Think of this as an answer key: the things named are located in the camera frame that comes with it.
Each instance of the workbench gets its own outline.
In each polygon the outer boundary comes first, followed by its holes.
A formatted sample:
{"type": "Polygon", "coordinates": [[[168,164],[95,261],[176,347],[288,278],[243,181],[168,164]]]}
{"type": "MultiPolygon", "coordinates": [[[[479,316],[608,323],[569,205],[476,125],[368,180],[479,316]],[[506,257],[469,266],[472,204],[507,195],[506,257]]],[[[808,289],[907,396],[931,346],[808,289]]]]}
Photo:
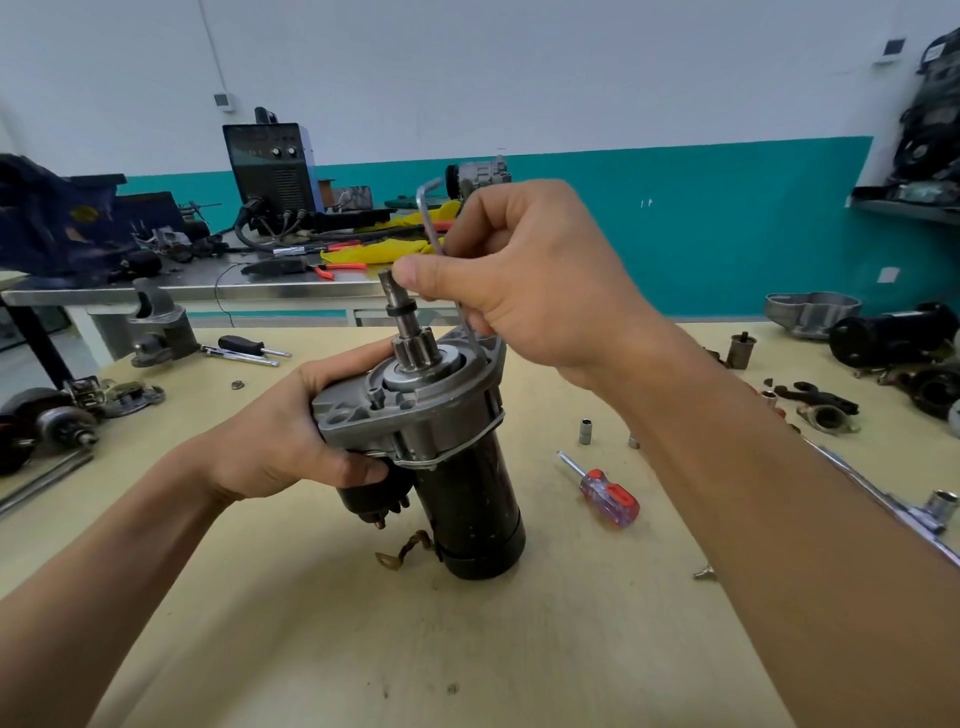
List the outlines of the workbench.
{"type": "MultiPolygon", "coordinates": [[[[737,326],[684,328],[726,352],[737,326]]],[[[754,386],[768,376],[807,380],[860,403],[862,431],[831,437],[784,402],[804,435],[904,500],[954,487],[960,442],[946,423],[892,387],[854,378],[824,344],[773,324],[749,329],[758,339],[750,368],[731,376],[754,386]]],[[[207,343],[222,333],[199,332],[207,343]]],[[[296,363],[392,330],[245,333],[295,358],[271,369],[196,355],[146,371],[121,361],[101,372],[118,381],[146,376],[167,401],[105,423],[92,463],[0,520],[0,593],[75,538],[163,452],[236,412],[296,363]],[[231,390],[235,379],[246,386],[231,390]]],[[[418,548],[400,571],[385,570],[373,553],[396,553],[426,527],[415,498],[382,531],[311,482],[232,505],[156,610],[91,725],[792,725],[722,574],[720,584],[691,579],[706,559],[643,453],[627,447],[613,411],[513,352],[501,393],[506,420],[497,432],[527,529],[514,568],[461,581],[418,548]],[[593,420],[586,447],[577,444],[585,417],[593,420]],[[607,526],[557,449],[631,491],[642,508],[636,523],[607,526]]],[[[957,549],[954,529],[946,541],[957,549]]]]}
{"type": "MultiPolygon", "coordinates": [[[[242,247],[232,231],[224,240],[242,247]]],[[[194,326],[211,315],[216,316],[217,326],[227,326],[226,312],[235,314],[234,324],[240,326],[276,327],[277,317],[284,317],[288,325],[314,327],[387,323],[383,321],[386,297],[376,277],[382,266],[371,266],[367,272],[338,270],[333,272],[334,280],[320,279],[314,273],[252,278],[241,273],[244,265],[262,257],[250,250],[189,263],[163,258],[163,269],[152,281],[165,288],[188,314],[195,314],[194,326]],[[264,317],[272,320],[264,322],[264,317]]],[[[100,366],[132,351],[126,319],[135,312],[137,297],[129,280],[93,288],[41,288],[26,279],[0,289],[0,296],[9,306],[62,306],[100,366]]],[[[452,302],[417,300],[421,309],[436,311],[439,320],[455,322],[452,302]]]]}

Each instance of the electrical outlet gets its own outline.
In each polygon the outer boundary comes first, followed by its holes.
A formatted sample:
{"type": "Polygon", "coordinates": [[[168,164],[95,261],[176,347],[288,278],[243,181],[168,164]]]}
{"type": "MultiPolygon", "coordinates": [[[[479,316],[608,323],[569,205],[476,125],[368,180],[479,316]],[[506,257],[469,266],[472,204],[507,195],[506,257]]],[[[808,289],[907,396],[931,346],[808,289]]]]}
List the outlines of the electrical outlet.
{"type": "Polygon", "coordinates": [[[900,268],[880,268],[880,275],[876,277],[877,283],[896,283],[897,276],[900,275],[900,268]]]}

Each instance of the black cable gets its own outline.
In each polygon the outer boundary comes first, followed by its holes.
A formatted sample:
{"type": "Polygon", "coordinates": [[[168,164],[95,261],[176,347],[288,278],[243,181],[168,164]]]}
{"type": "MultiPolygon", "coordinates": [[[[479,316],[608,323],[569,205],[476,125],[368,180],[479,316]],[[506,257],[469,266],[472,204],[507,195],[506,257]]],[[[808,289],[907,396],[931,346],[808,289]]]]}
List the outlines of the black cable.
{"type": "Polygon", "coordinates": [[[227,311],[220,303],[220,296],[217,295],[217,286],[220,285],[220,279],[229,273],[231,270],[236,268],[238,265],[244,265],[244,263],[230,263],[230,265],[224,269],[223,273],[217,276],[217,279],[213,283],[213,300],[217,302],[217,308],[219,308],[223,313],[227,314],[227,318],[230,319],[230,328],[237,328],[237,325],[233,323],[233,317],[230,315],[230,312],[227,311]]]}

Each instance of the white wall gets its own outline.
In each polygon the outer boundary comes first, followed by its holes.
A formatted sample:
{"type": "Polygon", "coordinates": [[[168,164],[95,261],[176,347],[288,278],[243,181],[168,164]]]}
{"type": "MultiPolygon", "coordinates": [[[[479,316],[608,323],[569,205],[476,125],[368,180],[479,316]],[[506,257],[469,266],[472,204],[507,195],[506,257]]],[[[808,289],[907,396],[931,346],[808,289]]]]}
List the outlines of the white wall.
{"type": "MultiPolygon", "coordinates": [[[[871,66],[883,40],[960,26],[955,0],[204,3],[235,119],[300,121],[318,163],[886,138],[915,79],[871,66]]],[[[17,3],[0,67],[11,136],[61,174],[228,168],[197,0],[17,3]]]]}

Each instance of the yellow cloth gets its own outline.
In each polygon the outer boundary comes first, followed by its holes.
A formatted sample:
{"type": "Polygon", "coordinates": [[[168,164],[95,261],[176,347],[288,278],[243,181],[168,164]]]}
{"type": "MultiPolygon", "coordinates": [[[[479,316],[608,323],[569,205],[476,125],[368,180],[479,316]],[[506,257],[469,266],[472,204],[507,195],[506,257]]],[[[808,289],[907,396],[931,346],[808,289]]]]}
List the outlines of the yellow cloth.
{"type": "MultiPolygon", "coordinates": [[[[448,200],[443,203],[437,209],[430,210],[430,219],[434,222],[439,222],[441,220],[456,220],[457,213],[460,211],[460,201],[459,200],[448,200]]],[[[403,226],[414,226],[421,225],[423,218],[419,212],[414,212],[410,215],[403,215],[402,217],[397,217],[387,223],[377,223],[372,225],[369,228],[357,228],[357,232],[370,232],[370,231],[379,231],[385,230],[387,228],[395,228],[399,225],[403,226]]]]}
{"type": "Polygon", "coordinates": [[[387,238],[372,245],[359,245],[354,248],[344,248],[333,253],[321,253],[327,263],[392,263],[399,257],[411,253],[432,254],[433,246],[426,240],[397,240],[387,238]]]}

